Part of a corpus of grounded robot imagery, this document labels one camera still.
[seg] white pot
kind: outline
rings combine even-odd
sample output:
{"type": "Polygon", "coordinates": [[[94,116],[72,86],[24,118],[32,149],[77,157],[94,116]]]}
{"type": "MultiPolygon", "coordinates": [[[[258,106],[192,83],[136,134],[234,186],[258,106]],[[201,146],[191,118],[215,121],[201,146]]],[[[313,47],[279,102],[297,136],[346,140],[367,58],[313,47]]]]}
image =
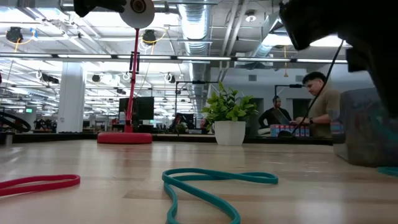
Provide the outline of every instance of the white pot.
{"type": "Polygon", "coordinates": [[[243,143],[246,122],[216,121],[215,135],[219,145],[240,146],[243,143]]]}

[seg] man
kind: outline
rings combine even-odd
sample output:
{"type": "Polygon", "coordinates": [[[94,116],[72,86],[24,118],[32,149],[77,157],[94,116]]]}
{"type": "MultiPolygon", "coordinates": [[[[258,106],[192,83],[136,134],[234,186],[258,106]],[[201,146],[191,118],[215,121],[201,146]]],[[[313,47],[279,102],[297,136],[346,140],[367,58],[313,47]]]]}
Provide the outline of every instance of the man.
{"type": "MultiPolygon", "coordinates": [[[[313,96],[317,96],[322,86],[326,82],[326,77],[320,72],[312,72],[303,78],[303,85],[307,87],[308,92],[313,96]]],[[[326,85],[320,93],[318,99],[314,102],[308,118],[305,118],[303,124],[309,124],[312,136],[331,138],[330,117],[328,112],[335,111],[340,108],[340,93],[332,90],[326,85]]],[[[299,124],[303,117],[298,117],[294,124],[299,124]]]]}
{"type": "Polygon", "coordinates": [[[274,104],[274,106],[272,108],[270,108],[269,110],[267,110],[266,112],[264,112],[260,118],[259,118],[259,123],[261,126],[261,129],[263,128],[267,128],[267,126],[264,124],[264,120],[266,119],[268,122],[268,126],[272,125],[272,124],[280,124],[279,121],[276,119],[276,117],[274,116],[274,114],[272,114],[272,112],[274,110],[280,110],[280,112],[282,112],[283,115],[285,115],[285,117],[290,121],[292,118],[290,118],[289,116],[289,112],[287,112],[287,110],[283,109],[280,107],[280,98],[279,96],[275,96],[272,99],[272,102],[274,104]]]}

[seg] red pole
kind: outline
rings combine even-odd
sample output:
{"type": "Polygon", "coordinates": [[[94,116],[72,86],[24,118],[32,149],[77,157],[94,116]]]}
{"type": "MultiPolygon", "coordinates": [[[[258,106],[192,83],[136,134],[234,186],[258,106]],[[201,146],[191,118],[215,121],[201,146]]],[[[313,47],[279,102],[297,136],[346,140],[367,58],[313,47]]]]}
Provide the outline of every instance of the red pole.
{"type": "Polygon", "coordinates": [[[130,89],[129,106],[127,107],[126,125],[124,125],[125,133],[132,133],[132,98],[134,96],[134,85],[136,84],[136,66],[137,66],[137,51],[138,51],[139,29],[136,29],[136,43],[134,46],[134,58],[132,61],[132,80],[130,89]]]}

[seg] white disc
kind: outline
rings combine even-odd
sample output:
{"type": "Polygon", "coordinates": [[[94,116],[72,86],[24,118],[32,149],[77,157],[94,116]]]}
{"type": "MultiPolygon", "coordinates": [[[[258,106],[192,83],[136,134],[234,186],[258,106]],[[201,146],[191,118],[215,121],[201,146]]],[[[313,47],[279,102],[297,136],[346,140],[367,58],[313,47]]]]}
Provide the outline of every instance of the white disc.
{"type": "Polygon", "coordinates": [[[120,17],[133,28],[145,28],[154,20],[154,3],[151,0],[127,0],[124,13],[120,13],[120,17]]]}

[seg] table surface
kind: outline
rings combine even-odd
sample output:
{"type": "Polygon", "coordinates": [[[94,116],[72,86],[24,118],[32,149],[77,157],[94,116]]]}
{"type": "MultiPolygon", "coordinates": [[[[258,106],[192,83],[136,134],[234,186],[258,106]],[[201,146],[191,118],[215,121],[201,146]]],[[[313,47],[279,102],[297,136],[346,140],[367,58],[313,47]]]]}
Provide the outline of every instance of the table surface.
{"type": "MultiPolygon", "coordinates": [[[[79,174],[80,186],[0,198],[2,224],[165,223],[164,170],[201,167],[271,172],[278,185],[237,180],[190,184],[230,202],[242,223],[398,223],[398,178],[351,166],[331,146],[154,142],[97,145],[94,140],[0,147],[0,181],[79,174]]],[[[229,223],[202,200],[177,190],[181,223],[229,223]]]]}

